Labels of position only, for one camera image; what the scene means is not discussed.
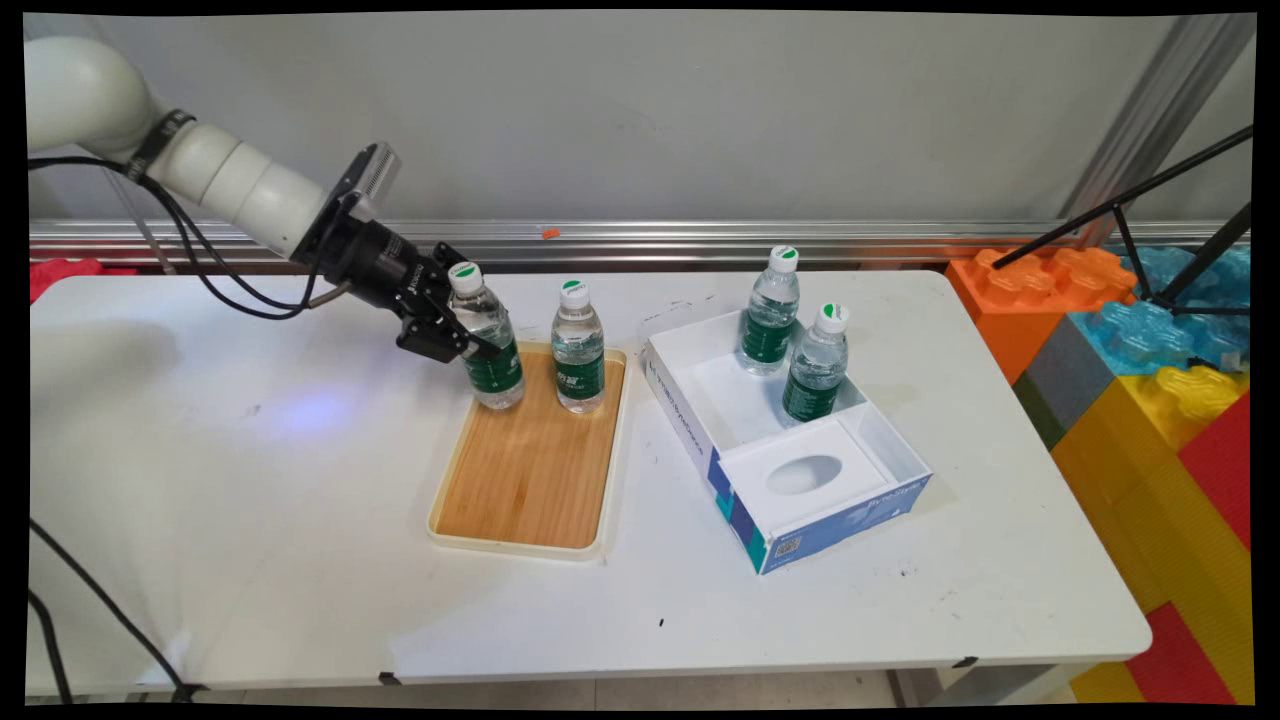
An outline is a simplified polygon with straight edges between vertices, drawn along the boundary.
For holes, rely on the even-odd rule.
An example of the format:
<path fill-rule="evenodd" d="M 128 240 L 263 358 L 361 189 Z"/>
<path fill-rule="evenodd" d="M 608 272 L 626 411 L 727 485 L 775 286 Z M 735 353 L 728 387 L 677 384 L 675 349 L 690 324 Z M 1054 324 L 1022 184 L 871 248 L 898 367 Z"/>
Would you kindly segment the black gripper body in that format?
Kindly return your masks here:
<path fill-rule="evenodd" d="M 328 205 L 292 251 L 330 284 L 397 315 L 444 314 L 451 288 L 430 284 L 430 249 L 389 227 L 356 215 L 352 205 Z"/>

